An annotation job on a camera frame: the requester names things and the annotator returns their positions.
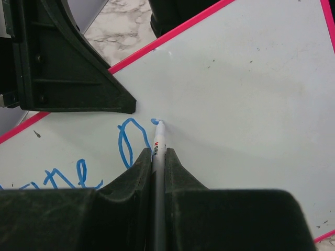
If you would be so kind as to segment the blue white marker pen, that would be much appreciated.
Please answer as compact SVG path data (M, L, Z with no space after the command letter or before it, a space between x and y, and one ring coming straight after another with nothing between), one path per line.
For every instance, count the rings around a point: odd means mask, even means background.
M152 213L150 249L166 250L165 225L165 125L152 119L156 126L152 155Z

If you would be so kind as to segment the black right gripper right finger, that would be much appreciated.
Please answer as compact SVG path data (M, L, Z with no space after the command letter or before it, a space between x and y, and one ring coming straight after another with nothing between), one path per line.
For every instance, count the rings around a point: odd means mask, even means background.
M205 187L166 151L168 250L315 250L304 214L287 191Z

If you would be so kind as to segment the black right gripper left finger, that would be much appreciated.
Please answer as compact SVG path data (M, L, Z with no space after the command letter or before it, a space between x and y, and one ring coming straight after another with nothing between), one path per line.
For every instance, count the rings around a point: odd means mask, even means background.
M151 152L99 190L1 191L1 250L144 250Z

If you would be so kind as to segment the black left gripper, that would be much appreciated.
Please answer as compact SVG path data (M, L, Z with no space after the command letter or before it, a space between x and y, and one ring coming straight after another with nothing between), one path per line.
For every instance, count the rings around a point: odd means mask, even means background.
M1 107L134 113L70 14L67 1L1 1Z

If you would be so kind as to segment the pink-framed whiteboard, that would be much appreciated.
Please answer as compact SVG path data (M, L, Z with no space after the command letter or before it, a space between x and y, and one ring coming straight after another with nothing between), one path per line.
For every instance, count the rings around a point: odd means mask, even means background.
M1 187L107 184L155 126L208 188L275 188L334 233L334 24L326 1L220 1L111 68L132 115L38 113L1 137Z

